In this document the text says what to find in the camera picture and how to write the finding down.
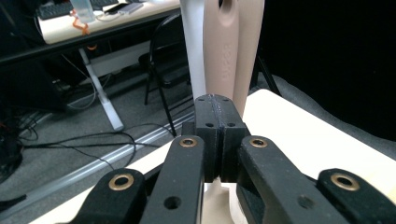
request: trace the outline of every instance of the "office chair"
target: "office chair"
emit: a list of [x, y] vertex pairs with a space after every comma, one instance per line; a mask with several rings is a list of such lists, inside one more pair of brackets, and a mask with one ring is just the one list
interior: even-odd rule
[[[150, 39], [149, 53], [141, 55], [139, 63], [148, 72], [145, 105], [148, 103], [149, 93], [158, 89], [172, 134], [176, 136], [170, 115], [170, 110], [174, 108], [168, 107], [163, 88], [169, 89], [190, 79], [183, 23], [179, 13], [167, 17], [157, 26]], [[149, 88], [152, 79], [157, 83], [154, 89]]]

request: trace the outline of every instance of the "dark wall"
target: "dark wall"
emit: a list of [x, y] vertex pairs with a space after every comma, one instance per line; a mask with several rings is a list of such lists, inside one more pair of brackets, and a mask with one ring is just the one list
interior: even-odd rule
[[267, 0], [260, 55], [339, 119], [396, 140], [395, 4]]
[[[45, 44], [35, 28], [33, 2], [0, 2], [0, 58]], [[64, 110], [64, 103], [51, 83], [50, 74], [39, 61], [0, 67], [0, 95], [12, 107]]]

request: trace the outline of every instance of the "screw hole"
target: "screw hole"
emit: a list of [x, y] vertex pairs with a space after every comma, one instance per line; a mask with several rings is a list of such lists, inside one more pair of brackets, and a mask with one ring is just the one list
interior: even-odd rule
[[197, 141], [193, 138], [183, 138], [179, 143], [183, 147], [195, 147], [197, 145]]
[[352, 182], [342, 176], [339, 176], [337, 178], [337, 181], [340, 182], [341, 184], [347, 185], [347, 186], [352, 186]]
[[344, 174], [333, 174], [330, 177], [335, 186], [350, 191], [358, 190], [361, 186], [353, 177]]
[[125, 190], [132, 186], [134, 177], [131, 174], [114, 175], [108, 182], [112, 190]]
[[259, 138], [250, 139], [250, 144], [254, 147], [267, 147], [267, 142]]
[[165, 199], [165, 202], [163, 202], [163, 205], [169, 210], [174, 210], [179, 208], [180, 204], [181, 204], [181, 200], [175, 196], [169, 197]]
[[115, 183], [117, 186], [122, 186], [122, 185], [128, 183], [128, 178], [122, 176], [122, 177], [116, 179], [116, 181], [115, 181], [114, 183]]

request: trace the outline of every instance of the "gray carpet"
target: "gray carpet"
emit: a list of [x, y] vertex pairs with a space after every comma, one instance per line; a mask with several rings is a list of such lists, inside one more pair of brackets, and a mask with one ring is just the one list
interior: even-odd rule
[[[142, 80], [144, 80], [144, 75], [136, 69], [131, 69], [123, 72], [121, 75], [117, 75], [117, 79], [117, 81], [106, 88], [106, 92], [126, 126], [125, 132], [130, 134], [133, 138], [138, 139], [145, 136], [145, 134], [161, 129], [156, 125], [134, 128], [136, 125], [145, 123], [157, 123], [160, 125], [165, 125], [167, 123], [158, 92], [152, 92], [149, 97], [149, 104], [143, 105], [144, 82], [142, 82]], [[396, 160], [395, 142], [377, 138], [352, 125], [344, 123], [327, 113], [315, 101], [309, 98], [309, 96], [289, 85], [284, 79], [275, 77], [275, 80], [282, 96], [286, 100]], [[259, 78], [258, 88], [268, 89], [262, 76]], [[191, 94], [191, 87], [182, 84], [172, 90], [166, 91], [166, 94], [171, 104], [176, 103]], [[189, 107], [186, 110], [184, 110], [184, 108], [179, 108], [178, 110], [179, 112], [176, 112], [177, 114], [175, 115], [176, 118], [189, 114], [193, 110], [193, 107]], [[64, 114], [49, 115], [35, 126], [35, 130], [39, 136], [38, 139], [25, 142], [26, 145], [54, 142], [89, 133], [112, 132], [106, 114], [97, 100], [85, 110], [69, 110]], [[153, 142], [153, 144], [162, 145], [171, 139], [172, 136], [166, 133]], [[128, 137], [124, 135], [102, 135], [88, 140], [84, 139], [64, 144], [76, 146], [89, 142], [101, 144], [126, 142], [128, 140]], [[78, 147], [78, 149], [96, 157], [101, 157], [120, 147], [122, 146], [95, 148]], [[137, 151], [134, 159], [137, 160], [150, 153], [152, 150], [155, 150], [155, 147], [142, 147]], [[130, 154], [119, 161], [113, 162], [112, 166], [114, 168], [122, 167], [125, 165], [125, 162], [128, 161], [129, 157]], [[0, 201], [8, 200], [25, 193], [27, 193], [28, 196], [29, 193], [32, 192], [34, 195], [37, 195], [35, 190], [43, 188], [43, 186], [50, 183], [54, 183], [53, 181], [70, 174], [92, 161], [96, 161], [96, 159], [76, 152], [72, 148], [26, 149], [23, 151], [23, 162], [21, 167], [10, 179], [0, 185]], [[103, 168], [99, 169], [99, 171], [95, 172], [93, 175], [89, 175], [75, 183], [70, 183], [61, 189], [57, 189], [55, 193], [46, 195], [46, 192], [42, 192], [42, 196], [39, 199], [33, 200], [33, 203], [17, 211], [12, 213], [9, 211], [1, 213], [0, 222], [28, 223], [45, 214], [58, 204], [67, 201], [84, 189], [89, 188], [95, 184], [101, 176], [111, 170], [108, 165], [105, 165], [103, 162], [101, 163]]]

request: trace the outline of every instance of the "desk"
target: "desk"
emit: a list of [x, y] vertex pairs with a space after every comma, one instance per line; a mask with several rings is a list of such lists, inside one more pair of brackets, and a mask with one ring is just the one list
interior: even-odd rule
[[[151, 16], [160, 15], [164, 12], [178, 9], [179, 5], [180, 3], [178, 0], [150, 0], [145, 2], [143, 7], [130, 15], [118, 16], [116, 19], [114, 19], [116, 16], [107, 16], [107, 18], [103, 18], [103, 21], [96, 20], [90, 22], [88, 24], [89, 31], [94, 34], [131, 21], [138, 21]], [[104, 7], [104, 10], [113, 6], [115, 5]], [[62, 16], [45, 21], [39, 19], [41, 32], [46, 43], [54, 44], [81, 36], [81, 31], [73, 27], [73, 21], [74, 17], [70, 16]]]
[[[396, 178], [393, 178], [396, 161], [300, 107], [269, 91], [257, 91], [247, 98], [243, 120], [251, 134], [272, 139], [304, 174], [318, 178], [322, 170], [335, 167], [345, 169], [359, 175], [396, 203]], [[161, 147], [128, 168], [146, 173], [163, 162], [169, 146]], [[90, 190], [61, 204], [33, 223], [70, 221]]]
[[[114, 27], [121, 27], [134, 21], [142, 21], [155, 16], [170, 13], [179, 8], [178, 0], [151, 0], [145, 2], [143, 7], [130, 15], [112, 15], [104, 16], [101, 20], [95, 20], [88, 24], [88, 30], [91, 34], [99, 33]], [[62, 43], [65, 40], [81, 37], [81, 31], [73, 27], [74, 17], [62, 16], [51, 20], [39, 20], [41, 33], [47, 44]], [[123, 129], [123, 124], [118, 116], [113, 104], [106, 96], [103, 87], [98, 79], [99, 76], [108, 74], [112, 71], [119, 70], [126, 66], [137, 63], [138, 57], [149, 51], [149, 42], [129, 47], [117, 52], [113, 52], [90, 60], [84, 48], [79, 47], [79, 53], [87, 67], [94, 87], [97, 89], [100, 102], [106, 111], [107, 117], [115, 131]]]

